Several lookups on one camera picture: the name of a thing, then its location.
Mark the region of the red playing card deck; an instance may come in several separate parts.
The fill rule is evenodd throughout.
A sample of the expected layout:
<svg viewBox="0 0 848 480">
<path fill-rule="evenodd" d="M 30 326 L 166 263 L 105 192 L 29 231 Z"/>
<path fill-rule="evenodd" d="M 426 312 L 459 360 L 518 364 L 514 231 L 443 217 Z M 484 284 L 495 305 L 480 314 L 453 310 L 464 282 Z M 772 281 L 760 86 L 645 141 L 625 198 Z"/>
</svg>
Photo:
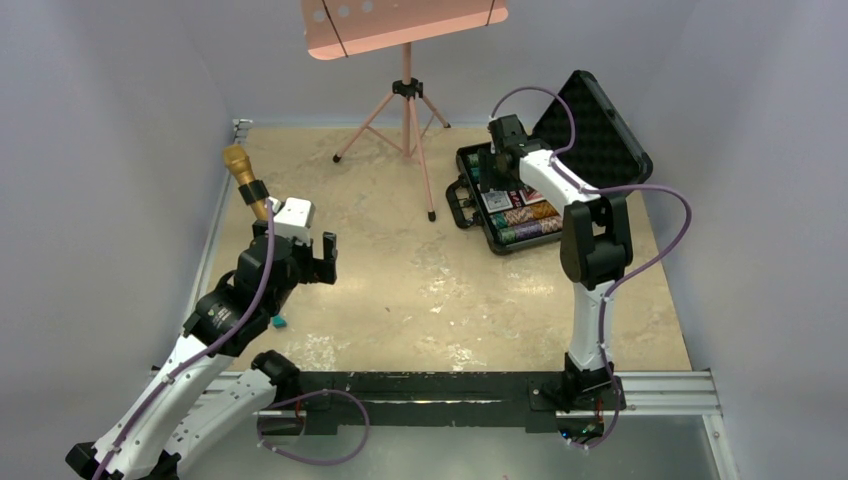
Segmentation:
<svg viewBox="0 0 848 480">
<path fill-rule="evenodd" d="M 520 189 L 519 195 L 525 205 L 532 205 L 535 203 L 543 202 L 545 200 L 545 198 L 539 192 L 529 187 Z"/>
</svg>

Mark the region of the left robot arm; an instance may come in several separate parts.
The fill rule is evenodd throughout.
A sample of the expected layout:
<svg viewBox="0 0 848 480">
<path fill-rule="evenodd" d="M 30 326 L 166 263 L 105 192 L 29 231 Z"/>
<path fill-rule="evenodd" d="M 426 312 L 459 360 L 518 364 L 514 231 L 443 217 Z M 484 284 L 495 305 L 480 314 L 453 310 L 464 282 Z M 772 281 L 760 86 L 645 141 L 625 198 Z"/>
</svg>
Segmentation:
<svg viewBox="0 0 848 480">
<path fill-rule="evenodd" d="M 206 388 L 263 333 L 300 284 L 337 280 L 337 237 L 313 255 L 304 225 L 257 221 L 235 269 L 202 296 L 164 365 L 124 416 L 95 441 L 75 444 L 66 464 L 82 479 L 176 479 L 194 455 L 244 417 L 298 395 L 299 369 L 275 351 L 259 354 L 224 393 L 198 406 Z"/>
</svg>

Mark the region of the black poker case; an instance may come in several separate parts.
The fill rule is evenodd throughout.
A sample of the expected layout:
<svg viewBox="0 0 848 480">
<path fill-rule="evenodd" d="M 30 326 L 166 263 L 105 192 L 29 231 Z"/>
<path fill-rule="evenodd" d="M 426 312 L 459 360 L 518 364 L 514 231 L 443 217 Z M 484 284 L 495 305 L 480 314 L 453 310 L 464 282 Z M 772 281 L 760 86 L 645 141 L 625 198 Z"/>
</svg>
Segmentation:
<svg viewBox="0 0 848 480">
<path fill-rule="evenodd" d="M 603 189 L 625 184 L 646 182 L 653 172 L 650 159 L 606 95 L 595 76 L 584 70 L 574 71 L 558 95 L 567 103 L 576 120 L 576 141 L 572 149 L 559 155 L 560 161 L 593 187 Z M 496 255 L 508 255 L 518 250 L 556 242 L 559 232 L 520 241 L 502 244 L 497 238 L 497 229 L 481 198 L 478 183 L 471 179 L 471 168 L 467 163 L 469 154 L 477 154 L 489 141 L 461 147 L 456 152 L 459 176 L 446 189 L 446 199 L 460 229 L 481 227 L 489 249 Z M 506 191 L 511 196 L 514 208 L 527 206 L 522 202 L 519 190 Z"/>
</svg>

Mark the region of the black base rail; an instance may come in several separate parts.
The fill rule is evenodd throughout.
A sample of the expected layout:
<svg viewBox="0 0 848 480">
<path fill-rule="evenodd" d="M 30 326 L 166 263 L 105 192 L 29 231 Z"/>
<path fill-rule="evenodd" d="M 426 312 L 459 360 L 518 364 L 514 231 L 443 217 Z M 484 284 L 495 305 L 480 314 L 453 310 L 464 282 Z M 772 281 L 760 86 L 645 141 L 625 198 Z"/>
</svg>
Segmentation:
<svg viewBox="0 0 848 480">
<path fill-rule="evenodd" d="M 569 406 L 550 399 L 559 371 L 302 372 L 272 389 L 271 413 L 295 413 L 308 435 L 341 426 L 519 428 L 593 438 L 626 409 L 610 387 Z"/>
</svg>

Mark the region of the blue playing card deck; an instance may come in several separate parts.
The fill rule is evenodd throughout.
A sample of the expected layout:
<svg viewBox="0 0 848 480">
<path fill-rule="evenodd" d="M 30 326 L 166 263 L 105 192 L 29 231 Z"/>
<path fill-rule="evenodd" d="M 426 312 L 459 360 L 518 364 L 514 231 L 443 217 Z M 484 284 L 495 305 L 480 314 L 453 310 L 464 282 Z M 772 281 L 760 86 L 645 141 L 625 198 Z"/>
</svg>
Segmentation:
<svg viewBox="0 0 848 480">
<path fill-rule="evenodd" d="M 514 208 L 511 196 L 506 191 L 489 191 L 482 193 L 483 205 L 489 214 L 503 212 Z"/>
</svg>

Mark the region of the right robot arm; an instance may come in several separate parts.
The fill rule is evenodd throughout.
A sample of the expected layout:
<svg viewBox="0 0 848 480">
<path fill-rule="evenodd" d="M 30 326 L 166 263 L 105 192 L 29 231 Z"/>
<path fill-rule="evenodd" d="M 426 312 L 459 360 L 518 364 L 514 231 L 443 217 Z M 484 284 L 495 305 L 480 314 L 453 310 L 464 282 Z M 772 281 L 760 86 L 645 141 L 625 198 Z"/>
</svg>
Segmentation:
<svg viewBox="0 0 848 480">
<path fill-rule="evenodd" d="M 606 316 L 614 308 L 613 287 L 633 260 L 626 201 L 599 194 L 546 143 L 531 139 L 517 116 L 491 119 L 488 132 L 491 142 L 479 155 L 481 190 L 523 184 L 561 217 L 559 258 L 574 287 L 574 323 L 562 378 L 546 394 L 584 407 L 614 380 Z"/>
</svg>

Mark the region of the orange green chip row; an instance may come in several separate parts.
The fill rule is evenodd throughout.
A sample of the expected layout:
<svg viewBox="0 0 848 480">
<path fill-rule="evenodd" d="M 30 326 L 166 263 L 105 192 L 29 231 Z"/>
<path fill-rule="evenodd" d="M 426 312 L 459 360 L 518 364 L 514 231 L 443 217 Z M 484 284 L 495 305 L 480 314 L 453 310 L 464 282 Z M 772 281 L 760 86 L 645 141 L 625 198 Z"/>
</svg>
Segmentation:
<svg viewBox="0 0 848 480">
<path fill-rule="evenodd" d="M 556 216 L 558 216 L 557 210 L 550 203 L 542 201 L 524 207 L 494 213 L 490 216 L 490 219 L 497 229 L 502 229 Z"/>
</svg>

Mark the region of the gold microphone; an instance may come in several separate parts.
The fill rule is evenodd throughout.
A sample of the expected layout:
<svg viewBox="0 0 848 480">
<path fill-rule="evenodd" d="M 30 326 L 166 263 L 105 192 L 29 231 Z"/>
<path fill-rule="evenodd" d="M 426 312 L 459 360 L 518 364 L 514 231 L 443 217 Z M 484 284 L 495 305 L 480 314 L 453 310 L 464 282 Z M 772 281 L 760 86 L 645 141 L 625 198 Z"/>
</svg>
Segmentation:
<svg viewBox="0 0 848 480">
<path fill-rule="evenodd" d="M 268 221 L 267 202 L 270 195 L 265 183 L 256 177 L 246 150 L 241 145 L 233 144 L 223 149 L 222 158 L 238 185 L 244 203 L 252 210 L 257 220 Z"/>
</svg>

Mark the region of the pink music stand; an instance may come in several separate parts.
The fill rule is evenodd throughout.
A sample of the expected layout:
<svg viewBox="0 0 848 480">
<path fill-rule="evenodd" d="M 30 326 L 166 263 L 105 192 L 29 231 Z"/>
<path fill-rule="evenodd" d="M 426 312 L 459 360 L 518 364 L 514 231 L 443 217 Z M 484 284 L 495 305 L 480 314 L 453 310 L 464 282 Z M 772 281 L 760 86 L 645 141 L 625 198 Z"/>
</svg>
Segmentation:
<svg viewBox="0 0 848 480">
<path fill-rule="evenodd" d="M 309 55 L 330 61 L 350 58 L 392 47 L 401 49 L 401 77 L 392 82 L 390 91 L 361 122 L 355 133 L 334 153 L 332 161 L 341 162 L 364 132 L 370 132 L 417 162 L 423 181 L 429 221 L 437 219 L 430 186 L 423 139 L 430 125 L 421 124 L 418 105 L 430 112 L 430 121 L 445 129 L 452 127 L 426 95 L 423 82 L 413 76 L 412 47 L 415 42 L 488 27 L 504 22 L 509 16 L 505 1 L 320 1 L 300 3 L 304 37 Z M 403 102 L 401 142 L 396 143 L 373 126 L 374 120 L 390 101 Z"/>
</svg>

